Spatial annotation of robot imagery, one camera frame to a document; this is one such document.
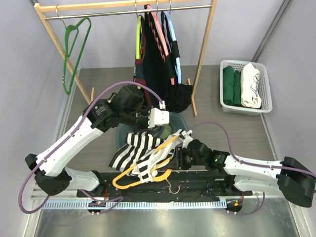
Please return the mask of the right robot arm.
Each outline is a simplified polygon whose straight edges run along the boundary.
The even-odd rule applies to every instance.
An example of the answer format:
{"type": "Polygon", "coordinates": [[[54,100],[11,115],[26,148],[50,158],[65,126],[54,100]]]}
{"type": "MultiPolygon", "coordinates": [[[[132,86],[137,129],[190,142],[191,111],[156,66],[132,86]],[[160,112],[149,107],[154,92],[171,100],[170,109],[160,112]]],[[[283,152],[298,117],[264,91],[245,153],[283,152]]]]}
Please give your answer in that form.
{"type": "Polygon", "coordinates": [[[300,207],[313,204],[316,176],[292,157],[266,161],[238,157],[212,150],[198,139],[176,149],[176,167],[188,170],[203,166],[212,177],[223,181],[226,195],[262,192],[280,196],[300,207]]]}

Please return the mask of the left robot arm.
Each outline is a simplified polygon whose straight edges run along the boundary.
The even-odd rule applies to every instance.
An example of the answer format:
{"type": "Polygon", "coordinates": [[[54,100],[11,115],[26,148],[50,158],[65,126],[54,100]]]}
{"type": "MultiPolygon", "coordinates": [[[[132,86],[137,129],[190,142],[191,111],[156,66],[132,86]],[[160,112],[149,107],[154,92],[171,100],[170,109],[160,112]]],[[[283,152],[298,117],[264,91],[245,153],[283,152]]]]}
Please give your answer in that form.
{"type": "Polygon", "coordinates": [[[76,154],[94,139],[120,124],[139,129],[155,128],[169,123],[169,112],[164,101],[141,114],[144,93],[135,82],[120,82],[121,89],[109,99],[98,96],[78,118],[76,123],[50,148],[25,162],[36,184],[48,195],[55,196],[67,189],[85,190],[94,197],[103,195],[106,182],[93,170],[83,172],[67,167],[76,154]]]}

